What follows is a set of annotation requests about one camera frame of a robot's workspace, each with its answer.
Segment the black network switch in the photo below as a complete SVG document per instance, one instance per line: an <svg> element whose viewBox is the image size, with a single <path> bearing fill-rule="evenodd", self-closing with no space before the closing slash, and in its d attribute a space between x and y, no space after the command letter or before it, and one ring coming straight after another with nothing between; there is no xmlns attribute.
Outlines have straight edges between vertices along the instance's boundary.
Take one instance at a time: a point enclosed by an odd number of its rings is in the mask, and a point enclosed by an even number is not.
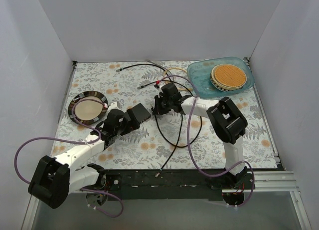
<svg viewBox="0 0 319 230"><path fill-rule="evenodd" d="M152 116L142 103L138 103L137 105L132 107L132 111L135 118L140 124L144 123Z"/></svg>

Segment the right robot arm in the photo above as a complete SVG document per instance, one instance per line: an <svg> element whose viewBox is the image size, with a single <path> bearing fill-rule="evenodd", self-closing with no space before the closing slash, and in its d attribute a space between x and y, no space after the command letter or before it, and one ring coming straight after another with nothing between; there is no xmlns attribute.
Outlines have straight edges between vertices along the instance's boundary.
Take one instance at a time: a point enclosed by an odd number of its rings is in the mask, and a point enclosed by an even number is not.
<svg viewBox="0 0 319 230"><path fill-rule="evenodd" d="M243 137L248 122L234 102L229 97L221 100L207 100L190 95L181 96L160 92L155 96L154 115L164 115L170 110L182 115L188 115L186 139L191 161L195 168L208 178L217 178L222 184L232 189L240 187L247 175L248 162L243 157ZM225 153L225 168L219 174L208 174L196 163L190 145L190 124L192 116L204 117L210 120L217 137L223 142Z"/></svg>

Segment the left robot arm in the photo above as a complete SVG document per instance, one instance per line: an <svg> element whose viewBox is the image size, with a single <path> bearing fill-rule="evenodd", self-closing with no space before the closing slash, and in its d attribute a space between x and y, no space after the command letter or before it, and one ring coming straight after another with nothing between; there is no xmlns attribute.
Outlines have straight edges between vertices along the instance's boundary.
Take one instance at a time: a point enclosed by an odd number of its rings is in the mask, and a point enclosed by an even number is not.
<svg viewBox="0 0 319 230"><path fill-rule="evenodd" d="M28 193L53 209L58 208L73 191L86 186L95 190L105 187L103 167L83 164L114 144L119 136L139 129L150 118L142 104L123 112L112 109L87 138L72 149L55 157L42 157L28 186Z"/></svg>

